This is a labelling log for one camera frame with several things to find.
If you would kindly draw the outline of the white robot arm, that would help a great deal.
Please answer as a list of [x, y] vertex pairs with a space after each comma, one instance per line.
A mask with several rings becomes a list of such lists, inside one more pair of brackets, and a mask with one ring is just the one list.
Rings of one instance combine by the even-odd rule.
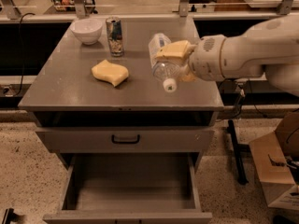
[[149, 43], [152, 73], [164, 90], [179, 80], [206, 81], [266, 77], [274, 87], [299, 94], [299, 18], [274, 18], [251, 26], [239, 36], [207, 35], [195, 44], [170, 42], [163, 34]]

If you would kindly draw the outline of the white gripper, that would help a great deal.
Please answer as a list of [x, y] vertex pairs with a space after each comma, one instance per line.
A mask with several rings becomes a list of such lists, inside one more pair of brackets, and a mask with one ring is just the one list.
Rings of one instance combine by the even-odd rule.
[[196, 77], [206, 81], [223, 81], [221, 49], [225, 39], [224, 35], [207, 35], [201, 37], [196, 46], [188, 40], [180, 40], [161, 47], [155, 59], [183, 66], [189, 58], [192, 72], [184, 74], [180, 78], [182, 82], [193, 82]]

